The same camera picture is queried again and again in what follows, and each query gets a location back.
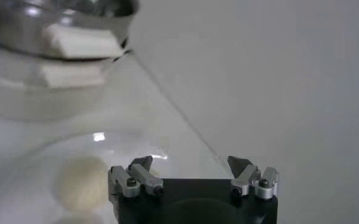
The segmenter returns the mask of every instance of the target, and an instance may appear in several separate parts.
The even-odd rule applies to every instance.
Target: dough ball
[[[108,200],[107,165],[90,156],[72,159],[61,170],[57,191],[61,204],[72,212],[88,212]]]

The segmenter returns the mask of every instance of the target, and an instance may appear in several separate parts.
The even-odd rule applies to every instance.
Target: metal bowl
[[[137,10],[137,0],[0,0],[0,46],[61,60],[43,36],[46,27],[111,30],[123,43]]]

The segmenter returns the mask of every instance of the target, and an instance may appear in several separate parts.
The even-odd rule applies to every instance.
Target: bolt head
[[[261,179],[261,180],[259,181],[259,186],[261,186],[261,187],[268,187],[268,186],[269,186],[269,181],[266,180],[266,179]]]
[[[233,188],[231,192],[232,197],[241,198],[241,190],[237,188]]]
[[[136,186],[136,184],[137,184],[137,182],[136,182],[136,180],[135,180],[133,177],[129,178],[129,179],[126,181],[126,185],[127,185],[128,187],[134,187],[134,186]]]
[[[160,196],[160,195],[164,194],[164,192],[165,192],[164,189],[160,186],[157,186],[154,188],[154,194],[156,196]]]

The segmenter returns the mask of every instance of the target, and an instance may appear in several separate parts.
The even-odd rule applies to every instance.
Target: stainless steel bowl
[[[0,46],[62,59],[43,36],[43,29],[55,23],[111,30],[123,43],[137,10],[137,0],[0,0]]]

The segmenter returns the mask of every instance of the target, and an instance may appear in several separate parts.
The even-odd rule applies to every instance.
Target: white background
[[[359,223],[359,0],[141,0],[130,35],[219,155],[280,171],[280,223]]]

